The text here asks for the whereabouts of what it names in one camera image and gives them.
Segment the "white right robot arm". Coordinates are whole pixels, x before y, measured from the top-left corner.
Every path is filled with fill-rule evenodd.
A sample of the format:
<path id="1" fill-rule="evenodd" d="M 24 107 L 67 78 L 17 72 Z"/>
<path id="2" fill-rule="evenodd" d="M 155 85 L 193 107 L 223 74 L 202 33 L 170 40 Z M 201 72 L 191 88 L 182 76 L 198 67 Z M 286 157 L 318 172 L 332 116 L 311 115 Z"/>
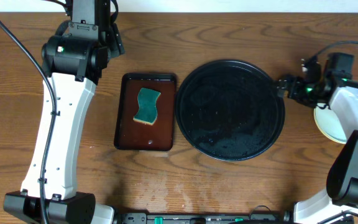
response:
<path id="1" fill-rule="evenodd" d="M 329 170 L 326 188 L 295 204 L 295 223 L 334 223 L 358 217 L 358 82 L 352 80 L 350 55 L 334 54 L 324 68 L 318 62 L 303 64 L 306 77 L 285 76 L 276 81 L 279 96 L 298 103 L 326 105 L 338 118 L 346 144 Z"/>

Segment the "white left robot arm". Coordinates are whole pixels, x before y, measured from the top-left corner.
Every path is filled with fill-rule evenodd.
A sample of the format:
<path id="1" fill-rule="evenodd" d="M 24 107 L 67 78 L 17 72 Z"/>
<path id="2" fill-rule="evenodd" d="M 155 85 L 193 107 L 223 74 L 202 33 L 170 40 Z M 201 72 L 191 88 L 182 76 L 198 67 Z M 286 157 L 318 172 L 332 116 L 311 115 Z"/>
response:
<path id="1" fill-rule="evenodd" d="M 117 25 L 71 22 L 42 47 L 44 102 L 34 155 L 4 211 L 26 223 L 116 223 L 114 209 L 77 190 L 86 112 L 101 72 L 124 53 Z"/>

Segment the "green yellow sponge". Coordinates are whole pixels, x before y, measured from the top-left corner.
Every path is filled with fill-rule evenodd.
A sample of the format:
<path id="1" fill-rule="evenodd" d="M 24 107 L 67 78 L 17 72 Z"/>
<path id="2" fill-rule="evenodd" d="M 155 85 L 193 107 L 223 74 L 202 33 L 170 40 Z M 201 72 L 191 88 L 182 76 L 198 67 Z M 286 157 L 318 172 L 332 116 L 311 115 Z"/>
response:
<path id="1" fill-rule="evenodd" d="M 141 88 L 138 96 L 138 111 L 133 120 L 138 123 L 154 125 L 158 117 L 157 100 L 161 92 L 149 88 Z"/>

